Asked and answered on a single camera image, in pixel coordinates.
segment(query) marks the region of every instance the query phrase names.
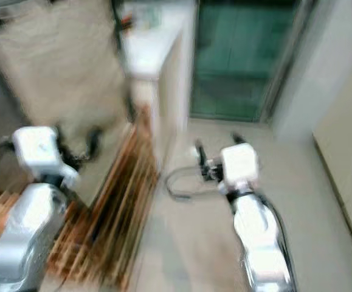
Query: white wall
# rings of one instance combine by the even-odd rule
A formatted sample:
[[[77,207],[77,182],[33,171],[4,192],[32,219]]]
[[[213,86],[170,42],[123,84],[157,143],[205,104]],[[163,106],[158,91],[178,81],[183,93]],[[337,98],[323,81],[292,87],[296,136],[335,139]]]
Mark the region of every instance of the white wall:
[[[352,68],[352,0],[319,2],[272,121],[279,139],[311,140]]]

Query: white countertop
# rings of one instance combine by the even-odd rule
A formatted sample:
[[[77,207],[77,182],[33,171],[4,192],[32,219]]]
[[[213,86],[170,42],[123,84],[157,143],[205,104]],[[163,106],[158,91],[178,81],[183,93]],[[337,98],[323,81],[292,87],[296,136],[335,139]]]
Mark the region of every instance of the white countertop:
[[[182,33],[185,5],[159,4],[159,27],[132,30],[123,37],[130,74],[138,79],[159,78],[162,66],[177,37]]]

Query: wooden rack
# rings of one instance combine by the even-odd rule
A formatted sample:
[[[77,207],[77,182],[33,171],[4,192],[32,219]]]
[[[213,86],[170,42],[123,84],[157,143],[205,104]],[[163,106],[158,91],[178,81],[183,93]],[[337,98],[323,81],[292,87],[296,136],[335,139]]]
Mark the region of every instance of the wooden rack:
[[[91,210],[71,203],[47,270],[125,291],[157,183],[148,109],[131,126]],[[0,233],[18,194],[0,193]]]

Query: tiled floor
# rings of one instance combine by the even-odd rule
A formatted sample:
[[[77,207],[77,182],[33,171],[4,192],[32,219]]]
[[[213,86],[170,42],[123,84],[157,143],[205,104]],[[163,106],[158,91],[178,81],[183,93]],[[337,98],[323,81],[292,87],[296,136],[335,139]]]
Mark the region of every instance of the tiled floor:
[[[214,156],[232,143],[233,130],[260,155],[261,187],[285,220],[300,291],[352,291],[352,239],[311,143],[279,143],[261,126],[192,120],[188,135],[175,143],[168,170],[195,163],[189,148],[194,138]],[[240,252],[224,198],[178,203],[161,185],[130,291],[247,291]]]

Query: wooden dish rack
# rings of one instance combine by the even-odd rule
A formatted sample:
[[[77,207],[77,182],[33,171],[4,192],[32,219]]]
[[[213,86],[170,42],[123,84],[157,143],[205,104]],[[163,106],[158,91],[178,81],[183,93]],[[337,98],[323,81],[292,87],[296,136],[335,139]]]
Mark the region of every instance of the wooden dish rack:
[[[47,272],[125,291],[157,184],[148,108],[129,129],[94,207],[71,203]],[[0,234],[20,194],[0,192]]]

